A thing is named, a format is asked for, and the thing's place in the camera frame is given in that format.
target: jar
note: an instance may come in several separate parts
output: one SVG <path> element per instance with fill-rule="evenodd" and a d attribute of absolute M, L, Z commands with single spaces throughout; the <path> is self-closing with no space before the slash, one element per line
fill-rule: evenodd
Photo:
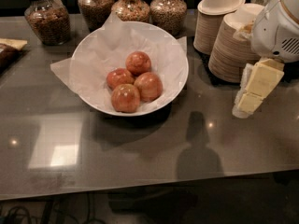
<path fill-rule="evenodd" d="M 187 4 L 184 0 L 152 0 L 150 15 L 154 25 L 177 35 L 184 25 Z"/>
<path fill-rule="evenodd" d="M 61 45 L 70 39 L 70 20 L 61 0 L 30 0 L 25 19 L 45 45 Z"/>
<path fill-rule="evenodd" d="M 119 0 L 111 10 L 122 21 L 150 22 L 150 6 L 143 0 Z"/>
<path fill-rule="evenodd" d="M 91 32 L 104 24 L 114 2 L 114 0 L 78 0 L 80 13 Z"/>

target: food container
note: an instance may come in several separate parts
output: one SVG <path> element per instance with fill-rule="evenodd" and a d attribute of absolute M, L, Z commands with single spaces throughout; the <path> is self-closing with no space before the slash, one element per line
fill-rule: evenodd
<path fill-rule="evenodd" d="M 187 4 L 184 0 L 152 0 L 150 3 L 152 23 L 171 35 L 179 33 L 186 14 Z"/>
<path fill-rule="evenodd" d="M 111 10 L 122 21 L 150 22 L 150 6 L 143 0 L 119 0 Z"/>
<path fill-rule="evenodd" d="M 89 30 L 100 28 L 110 15 L 115 0 L 78 0 L 78 7 Z"/>
<path fill-rule="evenodd" d="M 70 39 L 69 14 L 61 0 L 30 0 L 25 10 L 36 36 L 45 45 L 60 45 Z"/>

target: counter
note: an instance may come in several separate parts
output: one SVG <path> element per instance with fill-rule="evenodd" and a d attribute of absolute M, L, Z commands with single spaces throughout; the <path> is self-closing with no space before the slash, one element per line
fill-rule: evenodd
<path fill-rule="evenodd" d="M 192 45 L 181 94 L 136 118 L 86 105 L 50 71 L 89 33 L 71 15 L 72 39 L 43 46 L 24 17 L 0 18 L 0 36 L 26 39 L 22 57 L 0 75 L 0 200 L 164 184 L 299 168 L 299 84 L 280 83 L 248 119 L 232 115 L 237 85 L 213 86 Z"/>

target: floor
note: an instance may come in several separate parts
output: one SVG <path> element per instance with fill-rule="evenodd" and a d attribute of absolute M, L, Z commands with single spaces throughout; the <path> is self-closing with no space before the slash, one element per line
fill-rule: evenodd
<path fill-rule="evenodd" d="M 298 224 L 299 171 L 0 202 L 0 224 Z"/>

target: metal table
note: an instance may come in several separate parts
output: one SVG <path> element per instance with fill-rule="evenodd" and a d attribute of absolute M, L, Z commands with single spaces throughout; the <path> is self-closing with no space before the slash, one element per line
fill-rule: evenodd
<path fill-rule="evenodd" d="M 172 104 L 137 118 L 86 105 L 50 71 L 89 33 L 71 15 L 72 39 L 43 46 L 24 17 L 0 18 L 0 36 L 26 39 L 0 75 L 0 200 L 174 183 L 299 168 L 299 84 L 280 83 L 249 119 L 232 107 L 238 86 L 213 86 L 192 45 L 190 73 Z"/>

